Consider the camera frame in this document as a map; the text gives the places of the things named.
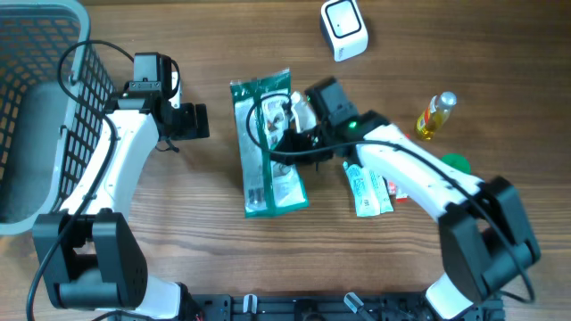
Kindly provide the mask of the green 3M gloves package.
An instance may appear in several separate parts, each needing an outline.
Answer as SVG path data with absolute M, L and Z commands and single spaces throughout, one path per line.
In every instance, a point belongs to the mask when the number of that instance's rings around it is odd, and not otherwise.
M 263 151 L 277 147 L 294 119 L 283 108 L 291 94 L 290 70 L 233 81 L 230 92 L 243 173 L 245 216 L 274 218 L 308 207 L 297 168 L 273 161 Z

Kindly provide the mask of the mint green sachet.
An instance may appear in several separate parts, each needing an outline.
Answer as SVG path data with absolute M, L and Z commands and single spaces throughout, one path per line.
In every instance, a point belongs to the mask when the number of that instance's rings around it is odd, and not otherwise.
M 345 161 L 343 170 L 348 178 L 358 217 L 367 218 L 393 212 L 393 205 L 383 177 L 376 172 Z

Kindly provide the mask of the red snack stick wrapper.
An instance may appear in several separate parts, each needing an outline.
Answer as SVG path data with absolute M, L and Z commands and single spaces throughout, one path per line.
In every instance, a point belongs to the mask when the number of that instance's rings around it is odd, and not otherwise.
M 408 200 L 408 195 L 403 192 L 403 190 L 397 186 L 394 182 L 387 182 L 388 193 L 393 196 L 397 202 L 405 202 Z

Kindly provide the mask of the yellow Vim dish soap bottle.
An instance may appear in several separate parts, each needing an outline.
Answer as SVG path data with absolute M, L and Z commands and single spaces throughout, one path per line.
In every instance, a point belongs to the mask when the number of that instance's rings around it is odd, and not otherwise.
M 457 96 L 450 91 L 435 95 L 418 117 L 415 132 L 422 140 L 431 140 L 435 132 L 443 126 L 457 104 Z

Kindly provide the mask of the green lid white jar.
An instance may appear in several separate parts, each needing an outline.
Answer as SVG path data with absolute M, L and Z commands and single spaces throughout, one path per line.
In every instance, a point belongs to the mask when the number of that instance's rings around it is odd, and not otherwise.
M 446 165 L 465 174 L 471 173 L 471 165 L 469 161 L 458 153 L 449 153 L 441 158 L 442 162 Z

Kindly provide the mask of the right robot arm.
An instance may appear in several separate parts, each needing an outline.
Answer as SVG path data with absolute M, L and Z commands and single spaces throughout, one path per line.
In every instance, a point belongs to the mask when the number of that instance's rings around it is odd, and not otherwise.
M 445 164 L 411 142 L 376 111 L 359 112 L 335 78 L 325 78 L 302 99 L 279 96 L 279 107 L 312 121 L 287 129 L 270 151 L 275 161 L 311 164 L 335 156 L 356 161 L 393 181 L 438 225 L 443 275 L 424 291 L 426 312 L 452 320 L 505 295 L 521 277 L 534 302 L 528 268 L 541 250 L 518 190 L 504 177 L 484 181 Z

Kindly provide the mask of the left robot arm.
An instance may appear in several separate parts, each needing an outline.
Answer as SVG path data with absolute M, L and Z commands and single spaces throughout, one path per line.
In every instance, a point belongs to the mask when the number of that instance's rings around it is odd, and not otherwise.
M 57 309 L 147 320 L 203 318 L 184 284 L 149 273 L 128 213 L 151 150 L 161 140 L 208 137 L 206 108 L 173 106 L 181 77 L 169 56 L 138 53 L 132 61 L 132 80 L 110 94 L 98 116 L 102 136 L 78 185 L 60 209 L 38 216 L 32 228 L 40 263 L 26 303 L 29 320 L 40 284 Z

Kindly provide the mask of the white barcode scanner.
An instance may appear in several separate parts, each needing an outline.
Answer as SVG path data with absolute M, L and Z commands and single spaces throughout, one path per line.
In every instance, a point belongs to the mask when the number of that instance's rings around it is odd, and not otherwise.
M 336 62 L 363 54 L 368 48 L 368 31 L 356 0 L 323 3 L 319 25 Z

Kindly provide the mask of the grey plastic mesh basket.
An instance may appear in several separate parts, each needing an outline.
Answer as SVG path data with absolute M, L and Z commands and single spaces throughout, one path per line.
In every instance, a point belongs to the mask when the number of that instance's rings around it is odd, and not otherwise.
M 29 231 L 71 194 L 115 89 L 78 1 L 1 3 L 1 233 Z

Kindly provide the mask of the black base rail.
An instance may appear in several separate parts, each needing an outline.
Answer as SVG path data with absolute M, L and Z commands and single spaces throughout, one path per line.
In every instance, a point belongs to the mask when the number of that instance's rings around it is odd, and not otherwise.
M 228 294 L 194 295 L 183 309 L 184 320 L 278 321 L 278 320 L 377 320 L 437 321 L 422 292 L 392 292 L 383 295 L 257 296 Z

